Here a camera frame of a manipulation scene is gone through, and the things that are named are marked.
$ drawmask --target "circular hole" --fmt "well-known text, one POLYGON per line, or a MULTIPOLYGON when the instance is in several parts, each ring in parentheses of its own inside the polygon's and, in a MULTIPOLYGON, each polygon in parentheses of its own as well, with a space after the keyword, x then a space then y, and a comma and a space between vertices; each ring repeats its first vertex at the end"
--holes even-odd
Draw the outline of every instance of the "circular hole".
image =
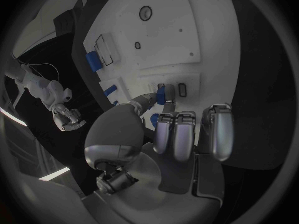
POLYGON ((139 18, 142 21, 150 20, 152 16, 152 9, 149 6, 143 6, 139 11, 139 18))
POLYGON ((135 42, 134 47, 139 50, 141 48, 140 43, 139 42, 135 42))

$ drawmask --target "wire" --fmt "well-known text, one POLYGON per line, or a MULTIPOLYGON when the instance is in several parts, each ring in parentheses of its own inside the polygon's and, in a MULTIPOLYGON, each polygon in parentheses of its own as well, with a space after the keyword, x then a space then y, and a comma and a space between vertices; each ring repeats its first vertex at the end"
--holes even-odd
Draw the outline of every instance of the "wire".
POLYGON ((52 64, 50 64, 50 63, 36 63, 36 64, 29 64, 29 63, 22 62, 20 59, 16 58, 14 55, 12 55, 12 56, 13 56, 13 58, 14 58, 15 60, 17 60, 18 62, 23 63, 23 64, 25 64, 25 65, 27 65, 27 66, 30 66, 32 69, 34 69, 32 66, 50 65, 50 66, 54 67, 54 69, 55 69, 56 72, 57 72, 58 81, 60 80, 59 71, 57 70, 57 68, 56 68, 54 65, 52 65, 52 64))

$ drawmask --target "light strip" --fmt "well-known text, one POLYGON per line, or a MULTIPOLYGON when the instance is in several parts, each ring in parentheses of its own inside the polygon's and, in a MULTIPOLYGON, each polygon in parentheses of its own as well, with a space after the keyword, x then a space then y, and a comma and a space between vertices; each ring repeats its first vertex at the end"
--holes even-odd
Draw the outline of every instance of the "light strip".
POLYGON ((42 178, 39 178, 39 180, 42 180, 42 181, 50 181, 51 179, 53 178, 56 178, 58 177, 59 175, 65 173, 66 171, 70 170, 69 168, 63 168, 55 173, 52 173, 52 174, 49 174, 47 176, 44 176, 42 178))
POLYGON ((16 121, 17 123, 22 124, 22 125, 24 125, 24 126, 27 127, 27 124, 25 124, 23 121, 19 120, 18 118, 12 116, 10 113, 8 113, 6 110, 4 110, 2 107, 0 107, 0 111, 1 111, 4 115, 6 115, 8 118, 11 118, 12 120, 16 121))

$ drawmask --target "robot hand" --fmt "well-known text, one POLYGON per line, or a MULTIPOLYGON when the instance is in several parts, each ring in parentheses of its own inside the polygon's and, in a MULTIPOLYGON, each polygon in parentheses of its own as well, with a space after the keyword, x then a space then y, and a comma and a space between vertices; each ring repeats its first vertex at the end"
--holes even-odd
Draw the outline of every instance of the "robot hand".
POLYGON ((57 104, 52 109, 53 119, 61 131, 73 131, 81 128, 86 122, 79 122, 81 115, 77 109, 69 110, 63 104, 57 104))

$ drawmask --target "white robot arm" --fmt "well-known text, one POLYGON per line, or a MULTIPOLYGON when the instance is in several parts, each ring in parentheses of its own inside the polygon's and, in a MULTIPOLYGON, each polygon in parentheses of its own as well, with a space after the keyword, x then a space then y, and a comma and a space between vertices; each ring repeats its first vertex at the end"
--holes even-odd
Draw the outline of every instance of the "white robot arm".
POLYGON ((49 81, 32 72, 29 66, 21 66, 14 63, 6 73, 15 80, 20 88, 28 88, 29 92, 41 99, 48 110, 52 111, 53 119, 61 131, 72 131, 79 129, 86 122, 80 121, 81 115, 77 109, 69 110, 64 103, 72 98, 72 91, 69 88, 63 89, 58 81, 49 81))

